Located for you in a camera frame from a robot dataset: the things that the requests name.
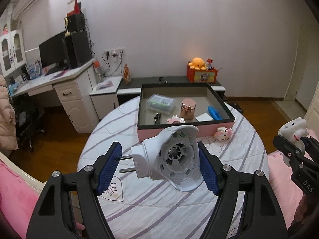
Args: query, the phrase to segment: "pink puffer jacket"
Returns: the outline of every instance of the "pink puffer jacket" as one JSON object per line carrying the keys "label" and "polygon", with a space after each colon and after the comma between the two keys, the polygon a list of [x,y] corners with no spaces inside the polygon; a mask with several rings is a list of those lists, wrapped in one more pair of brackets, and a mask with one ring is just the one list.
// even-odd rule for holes
{"label": "pink puffer jacket", "polygon": [[7,150],[18,149],[16,118],[7,90],[7,84],[0,75],[0,146]]}

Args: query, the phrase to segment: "pink box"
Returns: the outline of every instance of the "pink box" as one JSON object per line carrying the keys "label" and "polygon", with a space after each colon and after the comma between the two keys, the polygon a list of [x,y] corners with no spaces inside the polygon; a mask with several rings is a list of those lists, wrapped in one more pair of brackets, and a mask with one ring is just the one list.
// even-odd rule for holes
{"label": "pink box", "polygon": [[[159,94],[175,99],[175,108],[170,115],[161,113],[160,124],[154,124],[154,116],[157,113],[146,106],[147,100],[153,95]],[[208,113],[207,107],[213,106],[223,120],[210,120],[198,122],[195,117],[186,120],[185,123],[167,124],[166,120],[173,115],[180,116],[181,102],[185,98],[196,101],[195,117]],[[234,125],[235,117],[227,108],[222,99],[216,94],[210,85],[206,83],[160,83],[143,84],[141,90],[140,104],[138,110],[138,139],[143,141],[156,136],[161,130],[176,125],[194,125],[199,129],[197,137],[212,136],[217,128],[231,128]]]}

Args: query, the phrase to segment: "copper canister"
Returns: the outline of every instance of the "copper canister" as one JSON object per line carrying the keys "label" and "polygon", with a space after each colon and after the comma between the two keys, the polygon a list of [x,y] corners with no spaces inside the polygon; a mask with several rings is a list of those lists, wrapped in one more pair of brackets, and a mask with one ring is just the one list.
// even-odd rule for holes
{"label": "copper canister", "polygon": [[192,120],[194,118],[196,108],[196,101],[193,99],[183,99],[181,103],[181,117],[185,120]]}

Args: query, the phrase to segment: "round table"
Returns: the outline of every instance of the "round table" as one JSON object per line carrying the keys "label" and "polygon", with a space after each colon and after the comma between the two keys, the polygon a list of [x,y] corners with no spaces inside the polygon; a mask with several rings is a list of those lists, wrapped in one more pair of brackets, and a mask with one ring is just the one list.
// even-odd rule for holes
{"label": "round table", "polygon": [[[78,162],[78,170],[104,155],[114,141],[122,145],[122,155],[129,155],[139,145],[137,135],[139,97],[132,99],[104,117],[90,135]],[[253,173],[261,169],[269,177],[264,145],[253,126],[227,104],[235,116],[233,136],[226,142],[211,137],[197,138],[223,164],[237,171]],[[166,180],[138,179],[135,172],[120,174],[134,167],[133,161],[120,161],[110,186],[101,197],[106,220],[115,236],[122,239],[199,238],[213,211],[217,197],[205,182],[194,191],[181,192]],[[235,235],[240,220],[244,192],[237,205],[228,237]]]}

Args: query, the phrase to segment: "metal screw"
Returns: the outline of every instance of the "metal screw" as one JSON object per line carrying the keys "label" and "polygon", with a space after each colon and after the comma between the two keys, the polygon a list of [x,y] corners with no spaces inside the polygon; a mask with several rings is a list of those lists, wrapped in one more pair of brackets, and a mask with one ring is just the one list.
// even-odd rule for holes
{"label": "metal screw", "polygon": [[263,171],[261,171],[261,170],[257,170],[256,171],[256,174],[258,175],[258,176],[264,176],[264,172]]}
{"label": "metal screw", "polygon": [[92,165],[87,165],[87,166],[84,167],[84,171],[86,171],[86,172],[90,172],[92,170],[93,170],[93,166]]}
{"label": "metal screw", "polygon": [[52,173],[52,176],[53,177],[58,177],[60,175],[60,172],[59,171],[54,171],[53,173]]}
{"label": "metal screw", "polygon": [[229,171],[232,169],[232,167],[231,167],[230,165],[228,165],[228,164],[225,164],[225,165],[223,166],[223,169],[224,169],[225,171],[229,172]]}

